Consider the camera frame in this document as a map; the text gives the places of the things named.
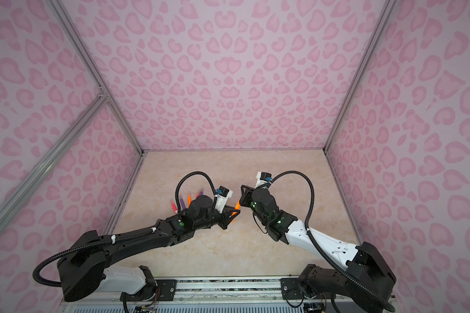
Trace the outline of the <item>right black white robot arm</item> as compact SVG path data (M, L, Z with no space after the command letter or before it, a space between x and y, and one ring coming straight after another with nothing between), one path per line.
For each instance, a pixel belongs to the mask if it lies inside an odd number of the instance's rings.
M394 312L390 303L396 277L379 251L370 243L346 243L305 226L304 221L281 210L265 188L241 187L240 205L255 218L274 240L295 246L323 258L323 268L309 264L295 280L292 296L346 296L365 312Z

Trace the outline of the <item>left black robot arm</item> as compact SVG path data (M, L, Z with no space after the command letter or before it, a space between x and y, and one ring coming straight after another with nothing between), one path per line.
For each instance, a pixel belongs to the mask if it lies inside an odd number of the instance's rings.
M150 268L119 270L116 263L152 249L180 244L197 230L213 226L225 230L239 214L231 206L218 211L213 200L203 195L193 200L189 208L147 228L104 236L96 231L86 232L72 246L73 251L57 263L63 298L75 302L94 292L120 292L127 301L152 299L159 287Z

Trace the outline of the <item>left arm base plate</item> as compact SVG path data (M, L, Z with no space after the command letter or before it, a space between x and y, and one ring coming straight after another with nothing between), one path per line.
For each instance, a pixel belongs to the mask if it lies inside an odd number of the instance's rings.
M178 281L174 279L147 280L138 292L134 294L121 293L120 301L172 301L177 283Z

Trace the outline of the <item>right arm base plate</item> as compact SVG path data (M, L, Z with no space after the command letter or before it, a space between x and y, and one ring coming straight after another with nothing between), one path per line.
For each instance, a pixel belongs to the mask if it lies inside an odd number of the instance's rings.
M281 287L281 296L284 300L305 300L305 296L300 289L301 280L299 278L284 277L279 281Z

